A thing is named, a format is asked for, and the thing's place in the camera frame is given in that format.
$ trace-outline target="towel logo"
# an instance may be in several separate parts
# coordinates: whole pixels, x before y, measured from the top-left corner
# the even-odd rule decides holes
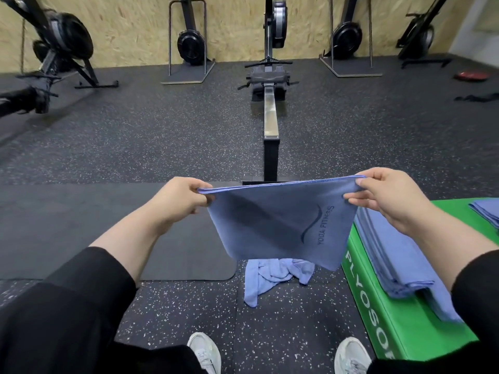
[[[319,231],[319,236],[317,238],[317,245],[323,244],[324,236],[326,234],[326,226],[327,226],[327,222],[329,219],[329,214],[331,213],[331,211],[333,209],[334,209],[334,206],[328,206],[326,213],[324,213],[324,217],[322,217],[322,209],[319,205],[317,205],[317,216],[315,217],[314,221],[307,228],[305,228],[303,230],[303,232],[301,234],[301,242],[303,244],[305,244],[305,235],[307,234],[307,232],[309,231],[310,228],[312,228],[313,226],[315,226],[317,224],[317,222],[319,220],[320,220],[321,230]]]

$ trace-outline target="white wall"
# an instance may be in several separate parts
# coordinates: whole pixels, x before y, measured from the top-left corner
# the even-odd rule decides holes
[[[499,34],[473,31],[487,0],[475,0],[449,50],[477,62],[499,67]]]

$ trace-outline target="left hand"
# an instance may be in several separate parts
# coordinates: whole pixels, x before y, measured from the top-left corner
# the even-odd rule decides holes
[[[169,225],[196,213],[196,207],[207,207],[213,195],[201,195],[197,188],[213,188],[209,183],[190,177],[173,177],[143,207],[160,226]]]

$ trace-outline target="hand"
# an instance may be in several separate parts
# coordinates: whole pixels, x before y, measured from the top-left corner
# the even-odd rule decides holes
[[[401,170],[371,168],[358,175],[367,177],[355,181],[365,190],[343,197],[356,206],[381,212],[403,234],[407,235],[411,224],[435,207],[414,180]]]
[[[212,187],[200,179],[173,177],[143,207],[166,232],[172,223],[184,219],[189,214],[197,213],[196,207],[207,207],[215,197],[201,195],[197,192],[197,188]]]

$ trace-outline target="folded blue towel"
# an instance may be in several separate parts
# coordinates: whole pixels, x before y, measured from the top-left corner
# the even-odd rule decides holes
[[[304,260],[291,258],[248,260],[245,274],[245,302],[256,307],[258,295],[269,291],[279,282],[288,281],[292,276],[306,285],[312,277],[315,265]]]
[[[381,213],[359,208],[355,225],[381,287],[392,298],[423,290],[428,305],[444,321],[462,322],[451,295],[416,243]]]
[[[208,210],[229,256],[294,257],[336,270],[357,210],[343,194],[360,190],[358,177],[198,191],[216,195]]]
[[[470,203],[470,207],[491,225],[499,228],[499,198],[478,199]]]

